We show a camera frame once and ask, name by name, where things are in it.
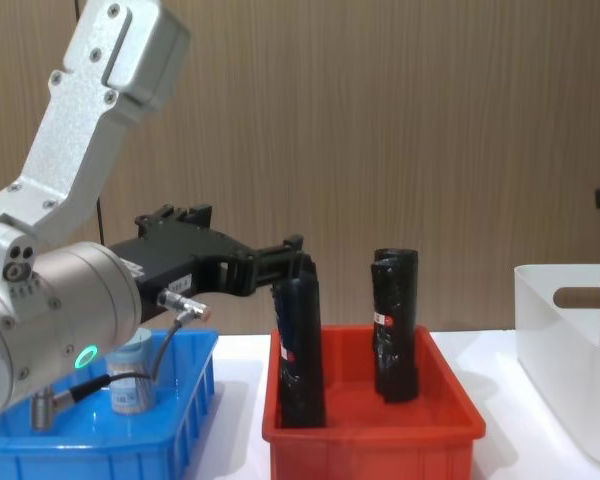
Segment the white table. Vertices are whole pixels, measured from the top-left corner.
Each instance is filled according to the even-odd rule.
[[[434,333],[487,423],[474,444],[473,479],[600,479],[516,359],[515,332]],[[262,440],[269,337],[224,336],[214,352],[216,396],[187,480],[269,480]]]

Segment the black tape-wrapped tube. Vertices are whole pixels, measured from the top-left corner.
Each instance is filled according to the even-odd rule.
[[[418,396],[414,334],[418,252],[380,249],[371,265],[375,388],[388,403]]]
[[[278,392],[283,428],[325,426],[320,293],[315,265],[272,288],[280,332]]]

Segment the red plastic bin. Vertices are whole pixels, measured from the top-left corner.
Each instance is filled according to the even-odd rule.
[[[420,394],[387,405],[373,388],[372,326],[324,327],[327,426],[280,428],[280,339],[271,335],[262,436],[272,480],[467,480],[485,423],[424,327],[416,330]]]

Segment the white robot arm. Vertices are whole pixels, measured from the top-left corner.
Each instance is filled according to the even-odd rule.
[[[0,191],[0,412],[124,344],[138,289],[93,243],[92,214],[127,130],[170,95],[189,35],[158,0],[89,0],[18,179]]]

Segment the wood grain panel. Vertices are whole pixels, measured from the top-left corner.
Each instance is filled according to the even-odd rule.
[[[434,329],[511,327],[515,265],[600,262],[600,0],[166,3],[193,48],[109,181],[110,241],[163,203],[300,232],[325,323],[370,320],[374,248],[417,248]],[[266,291],[210,302],[221,331],[274,325]]]
[[[69,0],[0,1],[0,189],[22,169],[75,25]],[[91,221],[70,241],[98,241],[97,232]]]

